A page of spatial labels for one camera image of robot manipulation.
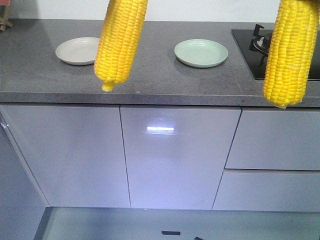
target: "white plate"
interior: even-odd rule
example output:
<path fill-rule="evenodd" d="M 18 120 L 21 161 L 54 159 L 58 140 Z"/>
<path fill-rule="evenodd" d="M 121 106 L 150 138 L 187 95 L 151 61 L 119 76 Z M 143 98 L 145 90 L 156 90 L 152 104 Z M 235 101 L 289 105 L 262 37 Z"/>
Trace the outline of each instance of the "white plate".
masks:
<path fill-rule="evenodd" d="M 79 37 L 61 43 L 55 50 L 56 56 L 67 64 L 89 65 L 97 57 L 100 38 Z"/>
<path fill-rule="evenodd" d="M 228 50 L 218 42 L 206 39 L 190 39 L 178 43 L 174 48 L 176 57 L 195 68 L 211 68 L 221 64 Z"/>

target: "white cabinet door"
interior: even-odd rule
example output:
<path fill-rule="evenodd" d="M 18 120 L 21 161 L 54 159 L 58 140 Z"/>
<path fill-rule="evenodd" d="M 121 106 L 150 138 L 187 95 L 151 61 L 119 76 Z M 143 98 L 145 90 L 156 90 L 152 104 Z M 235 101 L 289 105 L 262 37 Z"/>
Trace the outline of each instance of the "white cabinet door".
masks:
<path fill-rule="evenodd" d="M 131 206 L 210 210 L 240 109 L 120 111 Z"/>
<path fill-rule="evenodd" d="M 0 110 L 50 206 L 130 206 L 118 106 Z"/>
<path fill-rule="evenodd" d="M 319 173 L 224 172 L 214 210 L 320 211 Z"/>
<path fill-rule="evenodd" d="M 0 126 L 0 239 L 34 239 L 44 210 Z"/>
<path fill-rule="evenodd" d="M 320 111 L 244 109 L 227 169 L 320 170 Z"/>

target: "gray countertop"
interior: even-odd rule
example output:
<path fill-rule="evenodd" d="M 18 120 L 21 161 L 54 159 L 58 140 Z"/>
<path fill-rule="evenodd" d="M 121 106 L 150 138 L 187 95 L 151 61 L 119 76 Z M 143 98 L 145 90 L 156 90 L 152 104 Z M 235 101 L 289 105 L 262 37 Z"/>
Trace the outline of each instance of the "gray countertop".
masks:
<path fill-rule="evenodd" d="M 104 92 L 93 65 L 69 65 L 55 55 L 69 39 L 100 37 L 103 21 L 12 22 L 13 28 L 0 32 L 3 103 L 271 106 L 263 97 L 263 81 L 253 78 L 231 34 L 231 29 L 253 29 L 254 23 L 146 21 L 129 80 Z M 188 39 L 219 42 L 228 58 L 212 68 L 186 66 L 176 59 L 174 47 Z M 308 83 L 296 107 L 320 107 L 320 81 Z"/>

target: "corn on the cob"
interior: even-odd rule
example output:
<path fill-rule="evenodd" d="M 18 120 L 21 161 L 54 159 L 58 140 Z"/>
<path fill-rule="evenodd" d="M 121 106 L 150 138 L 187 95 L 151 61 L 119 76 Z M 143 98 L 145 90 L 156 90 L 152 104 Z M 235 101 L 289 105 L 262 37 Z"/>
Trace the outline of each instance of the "corn on the cob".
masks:
<path fill-rule="evenodd" d="M 305 95 L 318 26 L 318 0 L 281 0 L 263 87 L 264 97 L 279 108 Z"/>
<path fill-rule="evenodd" d="M 112 91 L 130 75 L 148 0 L 110 0 L 102 27 L 94 71 L 104 83 L 102 90 Z"/>

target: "black stovetop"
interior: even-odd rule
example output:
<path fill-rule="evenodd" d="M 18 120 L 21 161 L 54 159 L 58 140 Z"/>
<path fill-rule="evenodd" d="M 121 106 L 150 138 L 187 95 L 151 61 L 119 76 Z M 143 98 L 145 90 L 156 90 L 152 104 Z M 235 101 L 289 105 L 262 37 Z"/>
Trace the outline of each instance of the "black stovetop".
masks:
<path fill-rule="evenodd" d="M 255 38 L 253 36 L 254 30 L 232 29 L 231 31 L 253 77 L 256 80 L 263 80 L 265 78 L 267 57 L 261 64 L 263 55 L 258 51 L 250 50 L 251 40 Z M 265 35 L 271 32 L 272 30 L 270 29 L 261 29 L 259 34 Z M 320 34 L 317 35 L 317 44 L 315 46 L 308 79 L 309 81 L 320 81 Z"/>

